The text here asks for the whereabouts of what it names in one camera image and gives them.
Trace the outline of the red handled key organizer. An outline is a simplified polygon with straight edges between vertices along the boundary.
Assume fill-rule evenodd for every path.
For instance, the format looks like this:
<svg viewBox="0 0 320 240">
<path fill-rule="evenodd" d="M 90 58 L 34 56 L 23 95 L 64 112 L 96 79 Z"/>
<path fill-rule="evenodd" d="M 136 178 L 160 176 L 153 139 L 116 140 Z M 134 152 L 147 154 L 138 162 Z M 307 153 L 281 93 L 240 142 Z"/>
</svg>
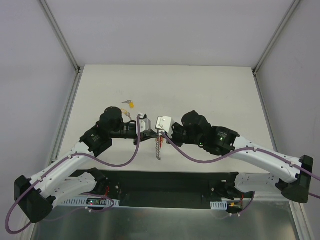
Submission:
<svg viewBox="0 0 320 240">
<path fill-rule="evenodd" d="M 162 136 L 158 136 L 155 139 L 155 157 L 157 160 L 161 160 L 161 148 L 162 148 L 162 144 L 163 144 L 163 137 Z"/>
</svg>

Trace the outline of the key with yellow window tag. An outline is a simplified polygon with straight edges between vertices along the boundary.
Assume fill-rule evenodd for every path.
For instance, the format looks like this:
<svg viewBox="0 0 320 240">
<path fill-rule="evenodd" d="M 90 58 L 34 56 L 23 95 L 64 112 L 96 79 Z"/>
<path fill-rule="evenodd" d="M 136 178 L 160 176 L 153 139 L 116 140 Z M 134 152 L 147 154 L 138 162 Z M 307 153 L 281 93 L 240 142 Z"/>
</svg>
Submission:
<svg viewBox="0 0 320 240">
<path fill-rule="evenodd" d="M 122 114 L 125 115 L 127 118 L 129 118 L 130 120 L 132 120 L 131 113 L 128 112 L 126 109 L 121 108 L 121 112 L 122 112 Z"/>
</svg>

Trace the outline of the key with solid yellow tag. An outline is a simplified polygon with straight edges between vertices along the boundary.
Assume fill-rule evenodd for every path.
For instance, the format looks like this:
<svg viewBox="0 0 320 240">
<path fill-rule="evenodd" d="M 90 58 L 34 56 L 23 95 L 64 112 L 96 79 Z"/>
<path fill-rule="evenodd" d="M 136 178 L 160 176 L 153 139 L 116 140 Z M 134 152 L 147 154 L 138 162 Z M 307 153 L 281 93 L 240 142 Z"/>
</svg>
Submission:
<svg viewBox="0 0 320 240">
<path fill-rule="evenodd" d="M 130 109 L 133 109 L 135 107 L 134 103 L 132 100 L 126 100 L 126 101 L 122 101 L 122 104 L 127 104 L 129 106 Z"/>
</svg>

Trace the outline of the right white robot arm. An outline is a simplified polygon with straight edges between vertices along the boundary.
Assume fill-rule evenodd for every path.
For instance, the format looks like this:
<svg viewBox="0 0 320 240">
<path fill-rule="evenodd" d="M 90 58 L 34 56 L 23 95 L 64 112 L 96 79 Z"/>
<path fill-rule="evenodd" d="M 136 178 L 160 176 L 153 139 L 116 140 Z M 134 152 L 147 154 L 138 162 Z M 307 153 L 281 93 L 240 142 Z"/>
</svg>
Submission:
<svg viewBox="0 0 320 240">
<path fill-rule="evenodd" d="M 259 146 L 238 132 L 211 125 L 196 111 L 186 113 L 181 123 L 169 116 L 160 116 L 158 133 L 178 152 L 183 145 L 195 145 L 216 156 L 212 163 L 225 158 L 240 160 L 258 167 L 262 173 L 239 173 L 225 184 L 225 192 L 237 197 L 247 192 L 280 191 L 286 199 L 306 204 L 309 200 L 313 158 L 288 156 Z"/>
</svg>

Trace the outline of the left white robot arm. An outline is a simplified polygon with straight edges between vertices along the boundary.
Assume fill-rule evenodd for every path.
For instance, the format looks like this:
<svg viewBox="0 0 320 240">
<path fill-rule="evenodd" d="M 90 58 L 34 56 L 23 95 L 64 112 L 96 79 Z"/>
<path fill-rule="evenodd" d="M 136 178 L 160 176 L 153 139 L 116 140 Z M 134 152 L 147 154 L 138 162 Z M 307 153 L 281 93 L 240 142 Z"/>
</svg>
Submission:
<svg viewBox="0 0 320 240">
<path fill-rule="evenodd" d="M 87 170 L 74 180 L 68 177 L 89 160 L 106 165 L 98 156 L 112 146 L 113 139 L 133 140 L 133 156 L 125 163 L 110 164 L 112 168 L 125 167 L 137 156 L 140 143 L 156 135 L 151 120 L 145 114 L 124 122 L 120 108 L 108 107 L 65 156 L 31 177 L 22 175 L 15 180 L 14 204 L 35 224 L 44 220 L 57 205 L 69 198 L 89 192 L 102 195 L 107 190 L 107 179 L 96 168 Z"/>
</svg>

